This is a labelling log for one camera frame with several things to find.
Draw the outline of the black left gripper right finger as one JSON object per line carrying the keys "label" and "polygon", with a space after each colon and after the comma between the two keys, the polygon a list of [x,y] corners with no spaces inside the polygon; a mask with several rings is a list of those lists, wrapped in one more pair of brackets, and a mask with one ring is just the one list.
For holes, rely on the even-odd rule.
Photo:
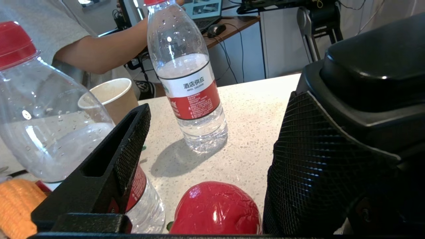
{"label": "black left gripper right finger", "polygon": [[352,207],[354,233],[424,233],[424,178],[399,173],[376,181]]}

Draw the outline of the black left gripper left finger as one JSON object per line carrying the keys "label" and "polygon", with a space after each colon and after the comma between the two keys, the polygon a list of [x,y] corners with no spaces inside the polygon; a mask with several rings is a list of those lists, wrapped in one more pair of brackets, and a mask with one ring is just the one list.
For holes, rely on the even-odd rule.
{"label": "black left gripper left finger", "polygon": [[131,110],[31,214],[38,233],[131,233],[132,182],[150,129],[148,104]]}

